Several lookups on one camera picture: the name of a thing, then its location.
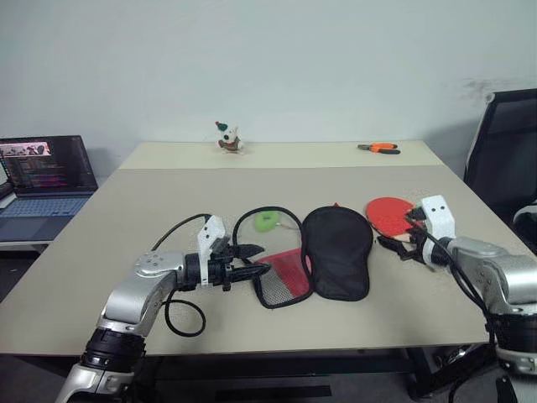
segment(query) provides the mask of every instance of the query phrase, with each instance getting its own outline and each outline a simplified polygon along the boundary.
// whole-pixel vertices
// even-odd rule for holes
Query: black mesh chair
[[[515,213],[537,199],[537,89],[495,92],[489,97],[464,181],[516,229]],[[537,227],[533,229],[530,234],[537,233]]]

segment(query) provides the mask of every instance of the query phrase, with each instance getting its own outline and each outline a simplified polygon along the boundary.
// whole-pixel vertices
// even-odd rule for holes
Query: beige table
[[[245,211],[263,205],[287,207],[304,218],[334,202],[361,212],[379,196],[418,201],[442,194],[458,234],[529,254],[423,143],[399,143],[403,153],[395,156],[357,151],[355,144],[257,144],[244,156],[214,154],[210,144],[141,144],[0,305],[0,353],[81,353],[108,294],[134,260],[174,223],[198,212],[214,213],[232,224]],[[294,159],[289,147],[309,150],[310,162],[308,154]],[[258,160],[263,162],[252,158],[267,149],[271,153]],[[274,151],[280,151],[279,157],[269,161]],[[317,162],[320,155],[325,167]],[[221,160],[220,166],[227,168],[217,169],[213,157],[230,157]],[[286,168],[265,166],[270,164]],[[242,165],[248,169],[238,169]],[[193,252],[198,226],[172,235],[162,249]],[[358,302],[313,295],[271,311],[260,305],[249,283],[233,285],[228,293],[211,287],[184,294],[205,311],[206,331],[198,338],[178,338],[165,326],[161,312],[147,339],[148,353],[388,348],[486,340],[481,313],[449,275],[401,262],[377,244],[368,263],[370,292]],[[175,315],[175,321],[181,321],[178,311]],[[182,318],[185,330],[196,325],[194,316]]]

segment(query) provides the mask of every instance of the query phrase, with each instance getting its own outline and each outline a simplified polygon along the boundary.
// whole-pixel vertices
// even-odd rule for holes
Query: orange pliers
[[[397,144],[392,143],[371,143],[371,144],[359,144],[359,149],[365,149],[372,153],[380,154],[401,154],[401,150],[397,149]]]

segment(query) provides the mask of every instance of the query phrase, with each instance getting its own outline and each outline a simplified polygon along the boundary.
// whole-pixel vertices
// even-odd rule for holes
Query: ping pong paddle
[[[414,208],[410,201],[397,197],[380,197],[371,200],[366,206],[366,217],[369,223],[381,235],[410,242],[407,229],[412,226],[404,219],[407,212]]]

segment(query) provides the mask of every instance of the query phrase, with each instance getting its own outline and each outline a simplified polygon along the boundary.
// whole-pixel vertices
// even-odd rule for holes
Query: green ring
[[[279,223],[279,212],[258,212],[255,215],[253,226],[260,233],[267,233],[276,228]]]

